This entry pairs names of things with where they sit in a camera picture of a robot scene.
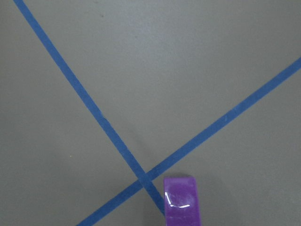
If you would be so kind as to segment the purple trapezoid toy block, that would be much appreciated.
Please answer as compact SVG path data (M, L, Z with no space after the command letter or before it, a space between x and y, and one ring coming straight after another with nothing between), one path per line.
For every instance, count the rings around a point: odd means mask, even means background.
M164 178L167 226L201 226L198 188L194 177Z

